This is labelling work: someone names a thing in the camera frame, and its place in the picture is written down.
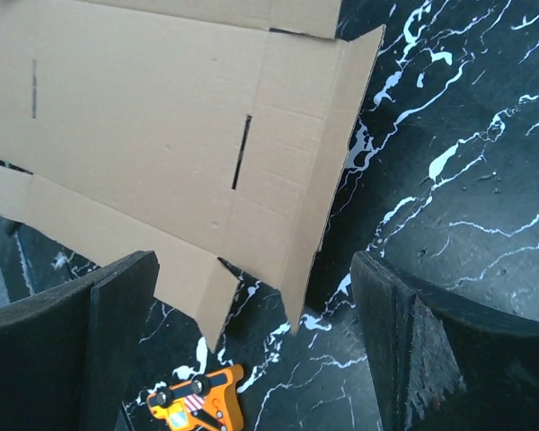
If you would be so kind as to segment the large cardboard box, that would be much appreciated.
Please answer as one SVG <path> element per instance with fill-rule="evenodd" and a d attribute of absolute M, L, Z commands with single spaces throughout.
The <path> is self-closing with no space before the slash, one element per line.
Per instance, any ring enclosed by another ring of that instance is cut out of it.
<path fill-rule="evenodd" d="M 384 37 L 338 1 L 0 1 L 0 216 L 155 296 L 215 347 L 233 264 L 303 313 Z"/>

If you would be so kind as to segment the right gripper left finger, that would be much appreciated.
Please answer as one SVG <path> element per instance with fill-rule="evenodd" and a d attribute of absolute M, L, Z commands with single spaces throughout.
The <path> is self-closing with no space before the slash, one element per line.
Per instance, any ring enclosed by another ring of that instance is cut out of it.
<path fill-rule="evenodd" d="M 0 308 L 0 430 L 112 430 L 157 278 L 136 251 Z"/>

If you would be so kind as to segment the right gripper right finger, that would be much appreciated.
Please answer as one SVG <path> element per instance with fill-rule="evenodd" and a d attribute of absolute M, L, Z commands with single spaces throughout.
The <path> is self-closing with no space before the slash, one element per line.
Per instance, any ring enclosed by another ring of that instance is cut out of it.
<path fill-rule="evenodd" d="M 366 251 L 351 290 L 385 430 L 539 430 L 539 321 Z"/>

